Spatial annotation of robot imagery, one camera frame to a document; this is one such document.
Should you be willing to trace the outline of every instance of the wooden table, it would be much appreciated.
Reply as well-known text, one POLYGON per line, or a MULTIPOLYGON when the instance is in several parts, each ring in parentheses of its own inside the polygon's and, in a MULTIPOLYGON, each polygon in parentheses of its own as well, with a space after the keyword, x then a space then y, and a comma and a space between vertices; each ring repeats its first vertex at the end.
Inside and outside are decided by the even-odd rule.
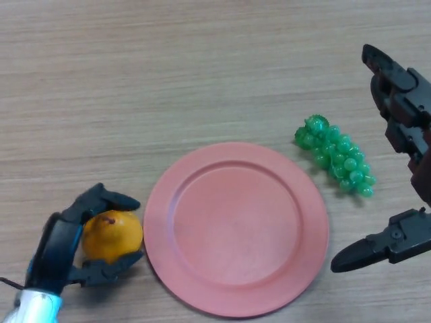
MULTIPOLYGON (((294 303, 255 322, 429 322, 431 254, 333 274, 347 244, 424 203, 384 136, 364 43, 431 78, 427 0, 0 0, 0 274, 22 282, 42 226, 95 182, 145 201, 210 143, 248 141, 309 171, 292 144, 310 114, 349 133, 378 178, 361 205, 311 175, 331 221, 327 261, 294 303)), ((60 322, 215 322, 145 262, 111 288, 68 288, 60 322)), ((2 285, 0 312, 15 291, 2 285)))

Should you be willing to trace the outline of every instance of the pink plate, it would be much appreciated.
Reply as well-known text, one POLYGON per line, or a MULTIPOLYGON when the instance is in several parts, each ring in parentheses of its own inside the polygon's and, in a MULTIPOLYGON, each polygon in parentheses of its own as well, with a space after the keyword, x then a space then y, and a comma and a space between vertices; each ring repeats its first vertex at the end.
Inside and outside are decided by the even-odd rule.
POLYGON ((148 258, 173 294, 201 311, 260 316, 298 297, 325 260, 329 224, 311 179, 249 143, 220 143, 176 162, 143 220, 148 258))

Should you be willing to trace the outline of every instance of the grape bunch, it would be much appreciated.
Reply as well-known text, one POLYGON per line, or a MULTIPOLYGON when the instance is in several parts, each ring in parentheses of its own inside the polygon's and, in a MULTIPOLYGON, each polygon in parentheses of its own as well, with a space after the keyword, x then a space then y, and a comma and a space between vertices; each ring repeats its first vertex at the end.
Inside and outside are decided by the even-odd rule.
POLYGON ((312 151, 316 164, 338 181, 342 191, 373 196, 376 178, 365 162, 365 154, 349 135, 341 134, 338 126, 331 126, 323 116, 312 115, 296 131, 295 142, 302 149, 312 151))

